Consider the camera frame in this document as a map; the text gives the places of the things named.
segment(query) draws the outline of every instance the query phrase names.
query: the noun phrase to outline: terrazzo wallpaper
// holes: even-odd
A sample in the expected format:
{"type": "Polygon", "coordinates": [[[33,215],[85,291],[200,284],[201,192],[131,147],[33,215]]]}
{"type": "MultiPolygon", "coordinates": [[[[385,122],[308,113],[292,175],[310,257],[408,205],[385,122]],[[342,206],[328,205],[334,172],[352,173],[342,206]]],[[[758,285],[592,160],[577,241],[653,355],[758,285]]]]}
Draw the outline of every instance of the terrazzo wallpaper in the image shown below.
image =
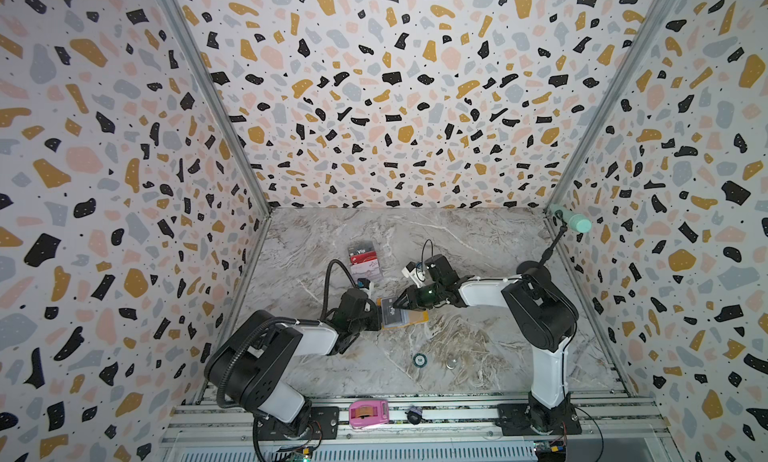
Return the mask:
{"type": "Polygon", "coordinates": [[[536,207],[652,0],[177,0],[269,203],[536,207]]]}
{"type": "Polygon", "coordinates": [[[678,0],[573,181],[565,243],[686,460],[768,459],[768,0],[678,0]]]}
{"type": "Polygon", "coordinates": [[[0,20],[0,460],[152,460],[256,244],[251,194],[154,0],[0,20]]]}

